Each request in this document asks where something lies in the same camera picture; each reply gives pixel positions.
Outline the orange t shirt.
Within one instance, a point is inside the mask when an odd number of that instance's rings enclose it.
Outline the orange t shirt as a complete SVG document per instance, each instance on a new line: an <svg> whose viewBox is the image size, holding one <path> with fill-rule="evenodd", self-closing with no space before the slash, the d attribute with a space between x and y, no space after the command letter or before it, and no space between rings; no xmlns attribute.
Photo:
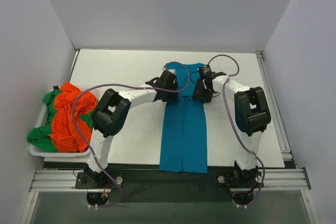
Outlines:
<svg viewBox="0 0 336 224"><path fill-rule="evenodd" d="M51 141L57 151L61 153L76 153L87 150L87 142L91 139L91 114L98 100L96 96L87 92L79 98L75 111L72 107L81 90L70 82L60 87L60 94L54 100L56 114L51 122Z"/></svg>

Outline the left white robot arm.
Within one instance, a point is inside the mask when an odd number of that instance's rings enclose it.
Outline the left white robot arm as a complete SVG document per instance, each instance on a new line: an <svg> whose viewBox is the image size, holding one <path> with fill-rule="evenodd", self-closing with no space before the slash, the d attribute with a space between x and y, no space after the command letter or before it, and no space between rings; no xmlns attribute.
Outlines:
<svg viewBox="0 0 336 224"><path fill-rule="evenodd" d="M176 70L164 70L160 77L145 82L138 88L125 91L107 89L92 112L91 154L84 173L94 188L106 183L104 171L113 137L123 128L129 111L136 106L161 100L176 102L178 82Z"/></svg>

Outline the teal blue t shirt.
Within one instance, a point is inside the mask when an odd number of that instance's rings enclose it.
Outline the teal blue t shirt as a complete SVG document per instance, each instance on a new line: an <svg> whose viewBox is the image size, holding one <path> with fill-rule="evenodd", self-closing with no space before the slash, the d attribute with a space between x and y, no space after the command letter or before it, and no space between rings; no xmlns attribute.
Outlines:
<svg viewBox="0 0 336 224"><path fill-rule="evenodd" d="M178 101L167 103L164 110L159 170L206 174L207 128L204 105L192 95L202 63L182 66L176 62L166 65L175 69Z"/></svg>

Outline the aluminium frame rail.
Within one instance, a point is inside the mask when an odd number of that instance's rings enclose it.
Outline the aluminium frame rail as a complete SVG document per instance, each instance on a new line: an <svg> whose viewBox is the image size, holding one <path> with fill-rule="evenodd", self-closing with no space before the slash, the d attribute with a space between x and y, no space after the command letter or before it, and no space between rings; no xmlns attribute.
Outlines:
<svg viewBox="0 0 336 224"><path fill-rule="evenodd" d="M75 187L77 173L71 170L37 170L33 176L30 192L87 192Z"/></svg>

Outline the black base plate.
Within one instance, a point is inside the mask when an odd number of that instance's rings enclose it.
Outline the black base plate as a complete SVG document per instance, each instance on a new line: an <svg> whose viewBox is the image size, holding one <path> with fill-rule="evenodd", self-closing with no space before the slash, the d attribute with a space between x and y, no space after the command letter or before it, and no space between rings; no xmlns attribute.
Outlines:
<svg viewBox="0 0 336 224"><path fill-rule="evenodd" d="M163 172L157 165L108 165L95 175L85 167L77 174L75 189L87 191L90 204L123 202L204 203L250 202L256 189L252 173L235 167L210 166L206 174Z"/></svg>

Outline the right side aluminium rail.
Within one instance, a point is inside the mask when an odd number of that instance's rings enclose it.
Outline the right side aluminium rail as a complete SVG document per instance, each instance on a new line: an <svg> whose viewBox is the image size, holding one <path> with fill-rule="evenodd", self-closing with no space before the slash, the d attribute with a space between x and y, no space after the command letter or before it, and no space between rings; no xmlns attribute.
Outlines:
<svg viewBox="0 0 336 224"><path fill-rule="evenodd" d="M285 164L284 169L269 168L266 174L265 189L267 190L300 190L309 191L311 185L305 168L299 168L292 155L290 144L287 139L285 128L280 116L277 102L266 72L262 51L255 51L260 73L263 79L265 94L268 99L269 109L272 117L282 160Z"/></svg>

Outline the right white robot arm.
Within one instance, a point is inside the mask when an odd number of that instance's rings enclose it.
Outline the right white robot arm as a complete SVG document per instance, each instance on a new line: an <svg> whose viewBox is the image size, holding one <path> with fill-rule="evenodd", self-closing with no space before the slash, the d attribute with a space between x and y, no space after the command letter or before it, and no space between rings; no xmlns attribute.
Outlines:
<svg viewBox="0 0 336 224"><path fill-rule="evenodd" d="M200 76L192 98L201 103L210 103L215 94L222 94L229 121L240 144L234 163L233 182L238 186L260 182L257 164L259 144L271 122L263 88L240 84L223 72L213 72L209 65L201 66L197 71Z"/></svg>

